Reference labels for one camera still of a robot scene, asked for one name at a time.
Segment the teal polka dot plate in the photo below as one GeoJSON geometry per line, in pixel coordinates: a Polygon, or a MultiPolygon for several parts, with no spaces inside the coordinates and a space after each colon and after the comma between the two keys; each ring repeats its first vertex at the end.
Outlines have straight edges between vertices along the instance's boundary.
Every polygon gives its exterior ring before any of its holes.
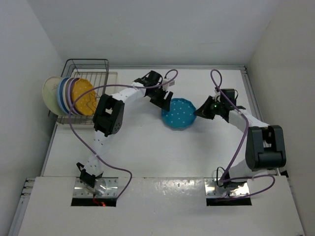
{"type": "Polygon", "coordinates": [[[195,106],[189,100],[172,98],[170,111],[162,110],[161,119],[167,127],[173,130],[184,130],[194,123],[195,111],[195,106]]]}

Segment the yellow polka dot plate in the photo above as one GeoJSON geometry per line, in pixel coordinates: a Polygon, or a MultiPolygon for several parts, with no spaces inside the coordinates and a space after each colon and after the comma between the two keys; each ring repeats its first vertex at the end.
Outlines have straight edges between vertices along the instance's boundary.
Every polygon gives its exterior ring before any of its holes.
{"type": "MultiPolygon", "coordinates": [[[[76,81],[74,84],[72,94],[73,100],[77,100],[79,96],[93,88],[93,85],[88,80],[79,78],[79,80],[76,81]]],[[[92,90],[89,93],[83,95],[80,99],[77,100],[74,107],[82,115],[92,116],[95,113],[97,107],[96,92],[92,90]]]]}

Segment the purple bear plate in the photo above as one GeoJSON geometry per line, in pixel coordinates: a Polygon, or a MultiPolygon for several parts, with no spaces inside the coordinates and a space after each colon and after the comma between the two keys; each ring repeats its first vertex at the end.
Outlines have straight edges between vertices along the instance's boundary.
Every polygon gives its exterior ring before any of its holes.
{"type": "MultiPolygon", "coordinates": [[[[79,78],[73,78],[71,81],[70,81],[70,85],[69,85],[69,89],[68,89],[68,99],[69,99],[69,102],[70,102],[70,107],[73,105],[73,98],[72,98],[72,94],[73,94],[73,88],[74,88],[74,84],[76,81],[78,81],[79,78]]],[[[76,115],[80,115],[81,113],[79,113],[79,111],[73,107],[72,108],[72,112],[76,115]]]]}

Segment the light blue plate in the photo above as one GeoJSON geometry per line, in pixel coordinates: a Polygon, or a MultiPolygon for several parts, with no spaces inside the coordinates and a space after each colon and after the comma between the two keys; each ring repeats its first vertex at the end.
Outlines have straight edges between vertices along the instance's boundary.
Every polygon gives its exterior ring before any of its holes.
{"type": "Polygon", "coordinates": [[[65,114],[68,114],[68,110],[63,102],[63,86],[68,79],[69,77],[65,77],[58,83],[56,93],[58,105],[65,114]]]}

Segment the cream floral plate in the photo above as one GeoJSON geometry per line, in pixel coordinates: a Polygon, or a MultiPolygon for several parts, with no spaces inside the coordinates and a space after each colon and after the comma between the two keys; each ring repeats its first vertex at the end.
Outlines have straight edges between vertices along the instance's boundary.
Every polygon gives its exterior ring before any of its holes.
{"type": "Polygon", "coordinates": [[[63,112],[61,108],[59,107],[58,100],[57,100],[57,87],[61,80],[62,79],[59,76],[49,77],[44,82],[44,85],[42,88],[42,96],[43,96],[45,105],[52,113],[58,116],[63,115],[63,112]]]}

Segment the cream bear plate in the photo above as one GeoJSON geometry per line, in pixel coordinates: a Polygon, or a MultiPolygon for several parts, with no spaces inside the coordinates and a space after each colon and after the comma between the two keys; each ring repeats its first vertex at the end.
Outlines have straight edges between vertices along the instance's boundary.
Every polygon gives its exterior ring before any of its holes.
{"type": "Polygon", "coordinates": [[[65,106],[66,113],[69,113],[69,104],[68,104],[68,95],[67,95],[67,90],[68,90],[68,84],[71,82],[71,80],[74,79],[74,77],[67,77],[64,78],[64,83],[63,83],[63,88],[62,88],[62,98],[63,98],[63,104],[65,106]]]}

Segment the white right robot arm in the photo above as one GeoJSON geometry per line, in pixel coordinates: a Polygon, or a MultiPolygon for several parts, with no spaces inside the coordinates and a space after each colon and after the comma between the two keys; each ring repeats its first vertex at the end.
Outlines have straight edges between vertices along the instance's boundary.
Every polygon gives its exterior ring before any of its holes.
{"type": "Polygon", "coordinates": [[[236,182],[262,176],[263,172],[282,168],[286,165],[283,129],[279,125],[269,125],[255,118],[245,107],[236,104],[237,96],[231,89],[217,90],[209,96],[194,115],[213,120],[220,116],[227,123],[237,127],[242,133],[237,150],[245,145],[245,157],[238,164],[235,153],[217,181],[218,187],[227,187],[236,182]]]}

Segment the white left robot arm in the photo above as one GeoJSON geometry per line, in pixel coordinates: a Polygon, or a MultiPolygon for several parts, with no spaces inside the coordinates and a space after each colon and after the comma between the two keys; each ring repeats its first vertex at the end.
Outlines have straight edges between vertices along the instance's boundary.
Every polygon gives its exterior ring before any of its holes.
{"type": "MultiPolygon", "coordinates": [[[[168,88],[172,86],[170,83],[174,82],[177,75],[178,70],[176,69],[169,70],[164,77],[151,70],[145,76],[134,80],[131,85],[113,85],[126,89],[113,95],[103,94],[100,97],[93,116],[95,134],[103,135],[106,137],[106,141],[108,136],[118,133],[123,124],[125,106],[146,96],[150,98],[152,104],[161,108],[162,111],[169,112],[173,92],[168,91],[168,88]],[[170,72],[176,73],[172,79],[167,78],[170,72]]],[[[80,170],[80,180],[88,187],[95,188],[96,179],[102,177],[101,162],[112,169],[130,173],[130,178],[132,178],[130,171],[105,164],[104,161],[101,161],[97,151],[92,150],[91,147],[88,147],[88,149],[91,150],[94,156],[89,158],[85,165],[77,163],[80,170]]]]}

